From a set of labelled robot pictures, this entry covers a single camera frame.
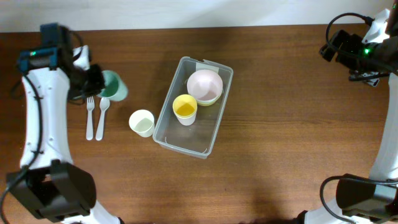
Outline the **grey plastic spoon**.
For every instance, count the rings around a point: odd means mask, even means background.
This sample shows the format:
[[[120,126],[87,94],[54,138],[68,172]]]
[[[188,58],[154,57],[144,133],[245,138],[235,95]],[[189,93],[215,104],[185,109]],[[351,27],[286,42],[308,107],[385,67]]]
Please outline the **grey plastic spoon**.
[[[96,136],[95,139],[97,141],[102,140],[103,138],[103,134],[104,134],[104,121],[105,121],[105,115],[106,115],[106,111],[110,106],[110,100],[108,98],[102,98],[99,104],[99,108],[100,108],[100,117],[99,117],[99,122],[97,125],[97,130],[96,130]]]

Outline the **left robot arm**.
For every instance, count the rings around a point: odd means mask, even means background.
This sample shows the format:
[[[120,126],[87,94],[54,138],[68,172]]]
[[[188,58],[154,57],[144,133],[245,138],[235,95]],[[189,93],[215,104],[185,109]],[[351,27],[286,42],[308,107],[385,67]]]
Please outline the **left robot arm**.
[[[91,174],[74,165],[68,144],[67,104],[104,88],[101,68],[86,45],[74,47],[74,32],[40,26],[39,47],[17,61],[27,102],[24,151],[17,172],[6,176],[6,193],[36,219],[54,223],[121,223],[99,203]]]

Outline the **grey plastic fork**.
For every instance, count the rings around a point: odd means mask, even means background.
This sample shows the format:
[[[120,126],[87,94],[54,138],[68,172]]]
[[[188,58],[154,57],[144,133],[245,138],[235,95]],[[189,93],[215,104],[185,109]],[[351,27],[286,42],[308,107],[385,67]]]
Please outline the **grey plastic fork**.
[[[87,122],[86,122],[86,139],[93,139],[93,110],[95,108],[94,97],[88,97],[86,100],[86,109],[87,109]]]

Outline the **yellow plastic cup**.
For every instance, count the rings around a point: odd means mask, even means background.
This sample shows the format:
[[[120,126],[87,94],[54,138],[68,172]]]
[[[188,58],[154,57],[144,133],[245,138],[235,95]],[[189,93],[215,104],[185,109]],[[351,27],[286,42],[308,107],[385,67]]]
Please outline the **yellow plastic cup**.
[[[179,95],[174,99],[172,109],[176,116],[189,118],[197,112],[197,101],[191,95]]]

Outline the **cream plastic cup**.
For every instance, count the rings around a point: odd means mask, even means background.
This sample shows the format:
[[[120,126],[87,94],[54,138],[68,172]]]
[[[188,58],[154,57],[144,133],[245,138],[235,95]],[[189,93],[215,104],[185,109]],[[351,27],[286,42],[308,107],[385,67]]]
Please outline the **cream plastic cup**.
[[[148,110],[137,110],[129,117],[129,127],[141,137],[148,138],[154,132],[154,115]]]

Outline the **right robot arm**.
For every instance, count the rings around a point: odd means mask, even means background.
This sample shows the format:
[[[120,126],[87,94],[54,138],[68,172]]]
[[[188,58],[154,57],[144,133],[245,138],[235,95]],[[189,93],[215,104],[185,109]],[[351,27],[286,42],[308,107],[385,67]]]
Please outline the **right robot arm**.
[[[361,145],[374,151],[369,175],[326,178],[319,190],[321,207],[303,211],[294,223],[397,223],[397,1],[372,17],[351,15],[368,26],[366,34],[339,30],[331,35],[331,26],[344,16],[340,14],[326,28],[320,55],[345,66],[351,82],[377,86],[387,80],[384,126],[378,141],[368,141],[368,134],[358,135]]]

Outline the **pink plastic cup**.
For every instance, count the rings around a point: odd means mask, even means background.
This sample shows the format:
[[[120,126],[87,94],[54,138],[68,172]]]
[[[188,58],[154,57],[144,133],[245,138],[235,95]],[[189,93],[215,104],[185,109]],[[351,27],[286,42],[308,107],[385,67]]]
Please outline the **pink plastic cup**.
[[[177,120],[180,124],[184,125],[184,126],[190,126],[195,122],[196,119],[196,115],[194,114],[193,116],[189,116],[189,117],[181,117],[181,116],[177,116]]]

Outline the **yellow plastic bowl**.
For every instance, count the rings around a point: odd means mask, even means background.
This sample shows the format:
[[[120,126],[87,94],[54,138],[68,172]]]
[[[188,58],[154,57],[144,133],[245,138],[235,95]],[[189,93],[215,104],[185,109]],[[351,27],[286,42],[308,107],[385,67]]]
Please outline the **yellow plastic bowl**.
[[[200,106],[210,106],[217,102],[217,98],[212,100],[197,100],[198,105]]]

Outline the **pink plastic bowl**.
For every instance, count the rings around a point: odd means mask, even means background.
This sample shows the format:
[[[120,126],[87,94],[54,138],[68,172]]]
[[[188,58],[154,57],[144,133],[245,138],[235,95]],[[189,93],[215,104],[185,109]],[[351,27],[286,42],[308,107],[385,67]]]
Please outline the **pink plastic bowl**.
[[[221,96],[223,81],[212,70],[198,70],[190,75],[187,81],[187,91],[199,101],[212,101]]]

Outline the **green plastic cup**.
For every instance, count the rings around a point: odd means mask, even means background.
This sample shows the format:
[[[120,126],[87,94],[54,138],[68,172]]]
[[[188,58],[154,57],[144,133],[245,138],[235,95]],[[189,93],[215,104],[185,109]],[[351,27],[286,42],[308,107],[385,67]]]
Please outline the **green plastic cup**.
[[[98,94],[100,98],[107,98],[110,101],[122,101],[128,95],[128,89],[121,77],[114,71],[103,70],[105,88]]]

